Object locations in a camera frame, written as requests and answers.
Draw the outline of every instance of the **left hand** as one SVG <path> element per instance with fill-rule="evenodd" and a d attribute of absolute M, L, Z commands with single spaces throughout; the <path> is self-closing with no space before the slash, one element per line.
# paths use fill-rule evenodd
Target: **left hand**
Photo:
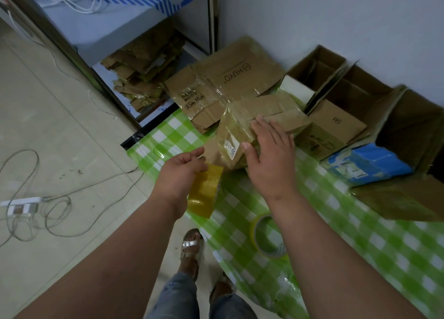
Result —
<path fill-rule="evenodd" d="M 160 170 L 151 195 L 173 208 L 176 219 L 186 211 L 186 197 L 190 193 L 196 174 L 206 172 L 208 165 L 201 157 L 203 147 L 178 154 L 167 160 Z"/>

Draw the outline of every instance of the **yellow packing tape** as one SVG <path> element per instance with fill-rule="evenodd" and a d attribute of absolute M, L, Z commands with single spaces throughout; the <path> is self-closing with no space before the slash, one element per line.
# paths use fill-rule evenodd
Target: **yellow packing tape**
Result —
<path fill-rule="evenodd" d="M 249 236 L 250 241 L 253 244 L 254 248 L 259 251 L 260 254 L 263 256 L 270 258 L 270 259 L 288 259 L 287 251 L 284 245 L 284 241 L 282 241 L 279 245 L 277 245 L 277 249 L 273 251 L 264 250 L 261 248 L 259 242 L 258 242 L 258 225 L 260 225 L 262 222 L 268 221 L 269 218 L 272 218 L 270 213 L 262 214 L 256 216 L 252 221 L 250 222 L 250 230 L 249 230 Z"/>
<path fill-rule="evenodd" d="M 208 165 L 208 171 L 198 173 L 188 195 L 188 211 L 209 219 L 219 190 L 223 167 Z"/>

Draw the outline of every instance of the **table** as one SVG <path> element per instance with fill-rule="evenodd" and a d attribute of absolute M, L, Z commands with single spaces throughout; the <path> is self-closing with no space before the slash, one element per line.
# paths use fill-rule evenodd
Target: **table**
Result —
<path fill-rule="evenodd" d="M 127 154 L 155 179 L 167 159 L 203 145 L 213 134 L 200 134 L 177 110 Z M 386 220 L 300 149 L 295 165 L 301 193 L 333 230 L 421 312 L 436 313 L 444 287 L 444 223 Z M 246 171 L 238 170 L 222 177 L 209 220 L 189 216 L 241 292 L 283 318 L 308 318 L 290 263 L 261 256 L 248 238 L 250 220 L 267 211 Z M 271 241 L 275 231 L 269 231 Z"/>

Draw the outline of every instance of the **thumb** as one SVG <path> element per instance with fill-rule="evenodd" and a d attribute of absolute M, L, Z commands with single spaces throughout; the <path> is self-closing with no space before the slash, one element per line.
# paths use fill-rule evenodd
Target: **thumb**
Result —
<path fill-rule="evenodd" d="M 205 163 L 204 159 L 193 159 L 186 164 L 193 173 L 206 172 L 208 170 L 208 165 Z"/>
<path fill-rule="evenodd" d="M 248 167 L 257 165 L 259 163 L 258 154 L 253 146 L 250 143 L 242 143 L 242 148 L 245 153 L 245 157 L 247 158 Z"/>

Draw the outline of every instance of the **right hand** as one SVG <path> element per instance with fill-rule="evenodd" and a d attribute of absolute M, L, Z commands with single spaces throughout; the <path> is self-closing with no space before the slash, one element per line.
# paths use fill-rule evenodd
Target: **right hand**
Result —
<path fill-rule="evenodd" d="M 249 143 L 242 143 L 242 148 L 253 185 L 269 206 L 291 198 L 297 193 L 293 136 L 288 136 L 277 122 L 267 123 L 260 115 L 251 128 L 258 136 L 261 155 Z"/>

